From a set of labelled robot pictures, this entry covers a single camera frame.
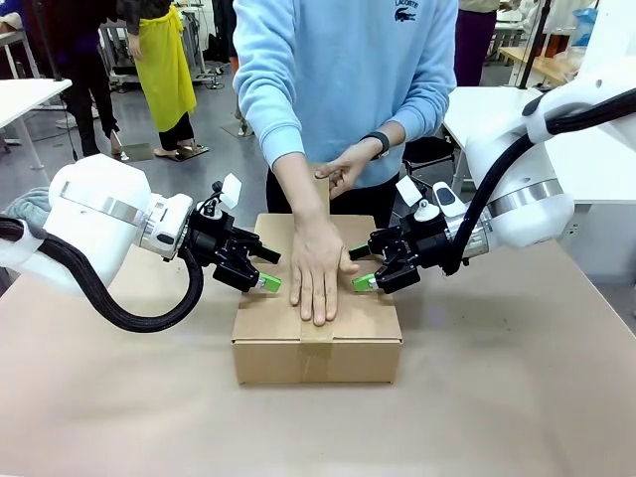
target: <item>black cable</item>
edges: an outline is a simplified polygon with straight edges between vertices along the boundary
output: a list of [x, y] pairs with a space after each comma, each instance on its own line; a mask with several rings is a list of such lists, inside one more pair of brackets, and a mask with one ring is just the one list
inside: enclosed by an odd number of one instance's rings
[[564, 132], [580, 131], [634, 113], [636, 113], [636, 88], [618, 94], [576, 115], [549, 121], [548, 132], [556, 136]]
[[62, 107], [64, 108], [64, 118], [67, 121], [67, 134], [69, 135], [69, 142], [71, 143], [71, 150], [73, 151], [73, 159], [78, 162], [78, 152], [76, 151], [76, 147], [73, 144], [73, 139], [71, 138], [71, 128], [69, 127], [69, 105], [64, 98], [60, 95], [60, 101], [62, 102]]
[[457, 231], [457, 235], [453, 239], [451, 245], [452, 252], [448, 256], [448, 259], [444, 263], [441, 263], [441, 268], [446, 275], [453, 275], [459, 270], [464, 257], [464, 250], [466, 249], [466, 245], [468, 245], [470, 236], [475, 230], [475, 226], [481, 214], [490, 202], [490, 197], [493, 195], [493, 192], [495, 192], [501, 178], [504, 177], [504, 174], [510, 169], [510, 166], [532, 149], [533, 146], [534, 144], [530, 141], [528, 134], [523, 135], [497, 159], [488, 173], [486, 173], [479, 189], [477, 189], [473, 201], [468, 207], [468, 211], [466, 211], [466, 215]]
[[[19, 240], [24, 232], [21, 222], [0, 217], [0, 239]], [[47, 234], [44, 230], [32, 231], [34, 236], [44, 235], [38, 248], [50, 259], [62, 264], [73, 275], [92, 307], [106, 320], [125, 331], [156, 333], [182, 321], [201, 299], [204, 285], [203, 269], [188, 249], [182, 249], [180, 257], [186, 262], [190, 283], [183, 299], [171, 311], [157, 317], [141, 317], [121, 308], [108, 293], [92, 265], [78, 249], [64, 240]]]
[[[537, 15], [535, 15], [535, 20], [533, 21], [533, 26], [530, 29], [530, 38], [528, 39], [528, 41], [526, 42], [526, 47], [524, 48], [524, 54], [521, 56], [521, 58], [525, 58], [526, 57], [526, 53], [528, 52], [528, 47], [533, 43], [533, 38], [532, 38], [532, 33], [535, 31], [535, 27], [537, 26], [537, 22], [539, 21], [539, 19], [541, 18], [541, 12], [539, 12], [539, 10], [537, 11]], [[521, 80], [521, 70], [524, 68], [524, 62], [520, 62], [519, 63], [519, 70], [517, 71], [517, 80], [515, 81], [515, 87], [519, 87], [519, 81]]]
[[32, 2], [33, 2], [33, 12], [35, 14], [36, 22], [38, 24], [38, 30], [40, 30], [42, 43], [44, 44], [44, 49], [47, 54], [47, 58], [49, 60], [49, 63], [51, 64], [51, 72], [53, 73], [53, 78], [55, 81], [61, 81], [62, 75], [60, 75], [58, 62], [56, 62], [55, 56], [53, 54], [53, 50], [51, 50], [51, 35], [49, 32], [49, 26], [47, 25], [44, 4], [42, 3], [42, 0], [32, 0]]
[[[551, 119], [546, 125], [550, 134], [558, 135], [588, 129], [635, 113], [636, 88], [603, 101], [586, 111]], [[452, 242], [451, 253], [440, 264], [447, 275], [452, 275], [459, 270], [472, 232], [504, 174], [534, 146], [528, 134], [524, 134], [497, 159], [486, 173]]]
[[526, 69], [524, 70], [524, 75], [521, 78], [519, 89], [526, 89], [528, 87], [528, 78], [530, 77], [530, 73], [533, 70], [535, 58], [540, 54], [539, 46], [541, 45], [542, 38], [544, 36], [544, 28], [546, 27], [546, 21], [548, 20], [548, 15], [550, 14], [550, 5], [552, 3], [552, 0], [545, 0], [545, 2], [546, 3], [544, 3], [544, 7], [541, 10], [539, 27], [537, 27], [537, 31], [535, 33], [533, 47], [530, 50], [530, 56], [528, 57], [528, 62], [526, 63]]

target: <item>box flap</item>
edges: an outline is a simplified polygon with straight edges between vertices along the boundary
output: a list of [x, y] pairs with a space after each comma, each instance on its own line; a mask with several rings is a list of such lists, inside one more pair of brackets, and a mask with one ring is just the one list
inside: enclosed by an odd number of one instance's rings
[[[332, 220], [347, 246], [366, 242], [374, 227], [370, 217], [335, 216]], [[300, 320], [299, 310], [289, 306], [289, 256], [293, 237], [291, 216], [262, 215], [256, 222], [256, 233], [263, 243], [282, 253], [278, 265], [258, 263], [260, 271], [278, 276], [283, 285], [275, 294], [253, 292], [243, 296], [235, 323], [235, 340], [302, 341], [307, 337], [306, 326]], [[380, 264], [374, 260], [359, 262], [358, 276], [376, 271]], [[401, 340], [394, 301], [379, 293], [358, 294], [353, 291], [353, 277], [341, 277], [338, 316], [333, 323], [311, 330], [312, 340]]]

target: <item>light blue sweatshirt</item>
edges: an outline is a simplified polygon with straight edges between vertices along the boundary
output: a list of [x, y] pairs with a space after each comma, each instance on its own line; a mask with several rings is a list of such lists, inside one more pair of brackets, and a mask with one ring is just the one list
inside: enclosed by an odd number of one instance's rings
[[[457, 0], [235, 0], [240, 109], [269, 165], [337, 159], [389, 120], [406, 141], [439, 128], [455, 88]], [[357, 187], [398, 173], [403, 146]]]

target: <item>yellow apron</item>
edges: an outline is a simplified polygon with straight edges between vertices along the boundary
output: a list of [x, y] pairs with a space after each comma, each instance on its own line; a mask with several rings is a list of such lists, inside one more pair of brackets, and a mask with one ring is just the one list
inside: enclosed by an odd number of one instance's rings
[[197, 98], [181, 43], [183, 25], [172, 5], [168, 14], [142, 19], [139, 43], [143, 59], [136, 62], [141, 87], [159, 132], [172, 129], [186, 112], [192, 113]]

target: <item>hand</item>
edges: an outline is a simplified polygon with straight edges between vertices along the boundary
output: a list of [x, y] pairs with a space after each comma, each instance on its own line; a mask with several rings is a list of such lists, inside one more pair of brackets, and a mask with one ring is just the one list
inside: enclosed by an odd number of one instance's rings
[[143, 55], [141, 54], [141, 43], [139, 42], [139, 35], [131, 35], [128, 34], [128, 50], [130, 50], [130, 55], [135, 61], [139, 62], [143, 60]]
[[335, 161], [325, 164], [316, 172], [318, 179], [329, 177], [329, 196], [333, 201], [353, 189], [362, 171], [373, 158], [382, 152], [382, 142], [368, 137], [349, 147]]
[[338, 311], [338, 272], [354, 274], [358, 265], [349, 258], [349, 251], [340, 234], [322, 217], [296, 218], [296, 231], [291, 255], [292, 306], [300, 305], [300, 317], [314, 317], [316, 326], [333, 321]]

